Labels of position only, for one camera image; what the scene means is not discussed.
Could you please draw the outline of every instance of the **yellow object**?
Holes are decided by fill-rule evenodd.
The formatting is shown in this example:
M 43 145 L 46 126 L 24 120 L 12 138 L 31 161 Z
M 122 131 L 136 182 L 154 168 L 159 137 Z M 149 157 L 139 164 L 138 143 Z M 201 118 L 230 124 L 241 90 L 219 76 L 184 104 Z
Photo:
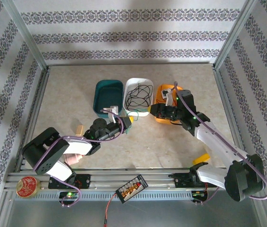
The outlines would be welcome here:
M 162 90 L 166 90 L 168 88 L 174 88 L 174 85 L 162 84 L 161 86 L 158 87 L 157 92 L 156 92 L 156 96 L 155 96 L 154 104 L 157 104 L 157 103 L 166 103 L 166 99 L 163 99 L 163 97 L 162 97 Z M 177 100 L 176 100 L 176 91 L 175 91 L 175 89 L 172 91 L 172 98 L 173 98 L 172 105 L 173 106 L 176 106 L 177 105 Z M 162 123 L 162 124 L 171 124 L 170 121 L 169 120 L 166 120 L 166 119 L 159 119 L 159 118 L 156 118 L 155 117 L 155 120 L 157 122 L 159 122 L 159 123 Z
M 84 126 L 82 124 L 78 125 L 77 131 L 76 131 L 76 136 L 83 136 L 84 135 Z
M 131 123 L 133 123 L 134 117 L 130 116 L 129 119 L 130 119 Z
M 201 163 L 201 162 L 207 162 L 209 159 L 210 159 L 210 155 L 205 153 L 204 155 L 194 159 L 192 163 L 193 163 L 193 165 L 196 165 L 196 164 Z

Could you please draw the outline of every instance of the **black bracket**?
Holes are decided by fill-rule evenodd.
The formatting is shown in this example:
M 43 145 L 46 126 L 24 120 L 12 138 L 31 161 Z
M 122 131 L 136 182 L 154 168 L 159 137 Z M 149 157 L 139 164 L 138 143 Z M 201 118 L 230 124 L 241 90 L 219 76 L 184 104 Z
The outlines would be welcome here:
M 74 182 L 74 186 L 77 187 L 78 189 L 89 189 L 90 174 L 77 174 L 73 182 Z M 49 189 L 73 189 L 71 187 L 64 185 L 63 183 L 60 183 L 59 181 L 56 181 L 52 177 L 49 178 L 48 188 Z
M 190 173 L 175 173 L 168 177 L 174 179 L 175 188 L 205 188 L 205 183 L 193 181 Z M 208 188 L 216 188 L 216 186 L 208 183 Z

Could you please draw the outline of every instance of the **white wall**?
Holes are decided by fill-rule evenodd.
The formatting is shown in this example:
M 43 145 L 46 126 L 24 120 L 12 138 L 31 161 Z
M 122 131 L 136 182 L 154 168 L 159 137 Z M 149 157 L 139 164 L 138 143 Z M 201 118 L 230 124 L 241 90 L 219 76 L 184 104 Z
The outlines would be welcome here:
M 240 136 L 267 177 L 267 0 L 259 1 L 220 68 Z
M 41 69 L 0 2 L 0 197 L 27 130 Z
M 213 63 L 244 0 L 14 0 L 47 64 Z

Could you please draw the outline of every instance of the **red lid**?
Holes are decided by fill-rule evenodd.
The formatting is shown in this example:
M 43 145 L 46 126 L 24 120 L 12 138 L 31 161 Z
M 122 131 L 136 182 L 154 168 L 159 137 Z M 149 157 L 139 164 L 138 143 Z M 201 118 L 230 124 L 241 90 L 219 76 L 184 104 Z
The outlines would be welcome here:
M 38 181 L 33 176 L 23 177 L 17 184 L 17 194 L 26 198 L 34 195 L 38 189 Z

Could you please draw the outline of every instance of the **plastic bin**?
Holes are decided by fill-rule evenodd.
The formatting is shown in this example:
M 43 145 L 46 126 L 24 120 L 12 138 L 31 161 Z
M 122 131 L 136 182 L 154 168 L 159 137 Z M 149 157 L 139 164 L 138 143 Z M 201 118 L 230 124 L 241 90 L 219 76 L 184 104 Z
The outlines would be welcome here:
M 123 83 L 119 80 L 99 81 L 95 87 L 94 112 L 101 118 L 108 118 L 108 113 L 103 113 L 101 110 L 117 105 L 120 113 L 122 111 L 123 88 Z
M 168 88 L 173 88 L 173 87 L 174 87 L 174 85 L 170 85 L 170 84 L 162 84 L 161 86 L 159 86 L 158 89 L 157 89 L 157 92 L 156 92 L 154 104 L 166 103 L 166 99 L 163 99 L 163 97 L 162 97 L 162 90 L 165 90 L 165 89 L 168 89 Z M 172 98 L 173 98 L 172 106 L 176 106 L 177 105 L 177 101 L 176 101 L 176 91 L 175 91 L 175 89 L 172 91 Z M 159 118 L 155 117 L 155 120 L 157 122 L 159 122 L 159 123 L 162 123 L 162 124 L 171 124 L 170 121 L 166 120 L 166 119 L 159 119 Z M 175 121 L 173 123 L 180 124 L 181 122 L 180 121 Z
M 127 97 L 128 92 L 134 90 L 139 85 L 152 86 L 152 92 L 151 92 L 151 96 L 150 96 L 150 105 L 153 104 L 153 82 L 151 80 L 145 79 L 145 78 L 131 78 L 126 83 L 125 92 L 124 92 L 124 99 L 123 99 L 123 108 L 129 116 L 137 116 L 138 115 L 139 117 L 144 117 L 144 116 L 147 116 L 149 114 L 149 112 L 147 112 L 147 111 L 145 111 L 145 112 L 132 111 L 132 109 L 145 109 L 145 110 L 147 110 L 146 106 L 135 106 L 135 107 L 129 106 L 127 109 L 127 106 L 125 104 L 127 99 L 128 99 L 128 97 Z M 145 97 L 144 95 L 146 95 L 145 92 L 140 92 L 139 94 L 141 97 Z

